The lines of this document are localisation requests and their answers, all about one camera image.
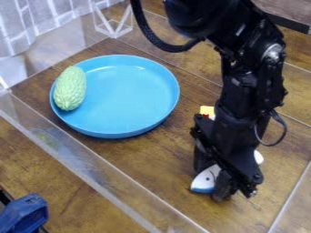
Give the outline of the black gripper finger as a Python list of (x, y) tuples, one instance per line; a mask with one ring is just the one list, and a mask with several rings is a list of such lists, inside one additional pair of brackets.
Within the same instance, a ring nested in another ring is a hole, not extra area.
[(234, 177), (228, 171), (222, 171), (216, 180), (216, 186), (213, 191), (213, 199), (217, 202), (228, 200), (233, 195), (236, 195), (240, 190), (240, 185)]
[(195, 144), (194, 170), (199, 174), (216, 164), (216, 159), (212, 148), (206, 147), (199, 139), (195, 140)]

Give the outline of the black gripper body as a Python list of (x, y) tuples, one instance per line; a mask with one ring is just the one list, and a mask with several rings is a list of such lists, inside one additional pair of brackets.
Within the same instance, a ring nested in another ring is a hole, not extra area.
[[(214, 157), (229, 159), (237, 154), (252, 156), (253, 151), (258, 150), (270, 116), (237, 117), (221, 102), (214, 106), (214, 113), (214, 120), (195, 114), (195, 126), (191, 129), (194, 140), (199, 139), (212, 148)], [(258, 188), (250, 196), (242, 193), (252, 198), (257, 192)]]

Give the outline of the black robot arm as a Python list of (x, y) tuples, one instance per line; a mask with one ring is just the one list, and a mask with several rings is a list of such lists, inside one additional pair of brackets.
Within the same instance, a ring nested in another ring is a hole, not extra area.
[(195, 171), (218, 165), (213, 199), (237, 192), (257, 194), (265, 176), (254, 158), (270, 120), (288, 90), (284, 34), (252, 0), (166, 0), (170, 24), (183, 35), (207, 39), (222, 56), (224, 91), (216, 118), (195, 115), (191, 135), (197, 142)]

